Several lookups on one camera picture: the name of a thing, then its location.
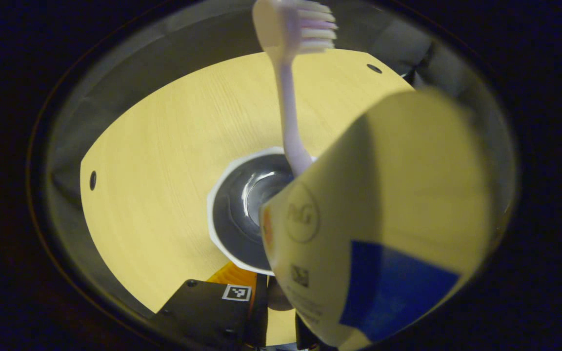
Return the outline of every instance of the blue label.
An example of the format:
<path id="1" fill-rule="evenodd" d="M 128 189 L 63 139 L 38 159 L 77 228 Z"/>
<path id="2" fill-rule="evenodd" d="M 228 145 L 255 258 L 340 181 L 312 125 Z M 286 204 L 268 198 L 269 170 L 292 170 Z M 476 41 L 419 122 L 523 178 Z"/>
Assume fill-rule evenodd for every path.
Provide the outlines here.
<path id="1" fill-rule="evenodd" d="M 340 323 L 383 340 L 427 313 L 459 276 L 400 251 L 352 242 L 350 285 Z"/>

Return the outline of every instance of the toothbrush head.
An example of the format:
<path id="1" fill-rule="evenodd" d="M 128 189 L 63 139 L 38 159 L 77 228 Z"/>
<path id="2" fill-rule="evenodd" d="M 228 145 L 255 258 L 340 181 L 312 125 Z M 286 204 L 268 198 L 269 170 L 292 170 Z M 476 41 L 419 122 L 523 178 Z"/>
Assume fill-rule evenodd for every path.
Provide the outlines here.
<path id="1" fill-rule="evenodd" d="M 253 21 L 261 48 L 273 60 L 288 63 L 297 54 L 334 47 L 335 18 L 315 1 L 257 0 Z"/>

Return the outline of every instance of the wood grain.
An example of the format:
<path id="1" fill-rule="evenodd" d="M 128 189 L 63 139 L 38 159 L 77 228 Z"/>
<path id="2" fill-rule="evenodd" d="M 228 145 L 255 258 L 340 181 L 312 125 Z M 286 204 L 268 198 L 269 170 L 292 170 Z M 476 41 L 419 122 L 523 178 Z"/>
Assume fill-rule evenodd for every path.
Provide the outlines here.
<path id="1" fill-rule="evenodd" d="M 294 74 L 299 128 L 313 156 L 372 104 L 412 90 L 357 51 L 301 55 Z M 209 239 L 205 197 L 231 160 L 282 145 L 275 89 L 264 53 L 220 62 L 141 100 L 85 155 L 80 186 L 92 240 L 152 311 L 188 278 L 206 280 L 227 264 Z M 268 345 L 295 342 L 293 311 L 270 311 L 268 325 Z"/>

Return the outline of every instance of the toothbrush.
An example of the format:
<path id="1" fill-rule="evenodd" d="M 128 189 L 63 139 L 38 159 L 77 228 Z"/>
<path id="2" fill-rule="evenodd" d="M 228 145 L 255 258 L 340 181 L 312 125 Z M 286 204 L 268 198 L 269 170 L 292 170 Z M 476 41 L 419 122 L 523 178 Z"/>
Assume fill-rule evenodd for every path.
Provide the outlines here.
<path id="1" fill-rule="evenodd" d="M 298 54 L 322 53 L 334 47 L 335 18 L 328 6 L 308 0 L 257 0 L 253 22 L 261 48 L 274 67 L 281 108 L 283 149 L 292 173 L 298 177 L 312 164 L 299 135 L 292 78 L 292 60 Z"/>

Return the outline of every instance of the hole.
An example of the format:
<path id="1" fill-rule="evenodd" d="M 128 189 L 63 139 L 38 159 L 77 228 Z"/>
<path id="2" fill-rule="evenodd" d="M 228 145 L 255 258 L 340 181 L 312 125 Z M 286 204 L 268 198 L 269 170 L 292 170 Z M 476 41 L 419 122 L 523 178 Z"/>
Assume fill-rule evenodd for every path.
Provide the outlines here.
<path id="1" fill-rule="evenodd" d="M 372 71 L 375 71 L 376 73 L 383 73 L 381 69 L 379 69 L 377 66 L 374 66 L 373 64 L 368 64 L 368 68 L 372 69 Z"/>
<path id="2" fill-rule="evenodd" d="M 259 207 L 274 195 L 277 195 L 291 181 L 287 174 L 273 174 L 261 178 L 248 190 L 246 197 L 247 215 L 257 226 L 259 226 Z"/>
<path id="3" fill-rule="evenodd" d="M 97 173 L 92 171 L 90 175 L 90 189 L 94 190 L 94 186 L 97 184 Z"/>
<path id="4" fill-rule="evenodd" d="M 225 336 L 225 338 L 234 338 L 236 337 L 236 331 L 231 328 L 227 328 L 225 329 L 225 331 L 223 331 L 223 335 Z"/>

